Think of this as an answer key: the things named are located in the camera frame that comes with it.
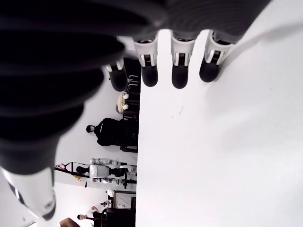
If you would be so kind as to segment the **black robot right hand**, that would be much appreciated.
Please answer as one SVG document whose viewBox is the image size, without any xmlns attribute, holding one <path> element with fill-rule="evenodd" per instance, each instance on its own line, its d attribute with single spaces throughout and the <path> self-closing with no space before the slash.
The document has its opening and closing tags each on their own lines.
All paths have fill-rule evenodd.
<svg viewBox="0 0 303 227">
<path fill-rule="evenodd" d="M 3 0 L 0 3 L 0 167 L 19 202 L 43 220 L 56 209 L 60 137 L 100 88 L 127 87 L 134 40 L 145 85 L 157 83 L 157 33 L 171 31 L 172 83 L 183 88 L 199 33 L 208 30 L 200 78 L 212 82 L 267 0 Z"/>
</svg>

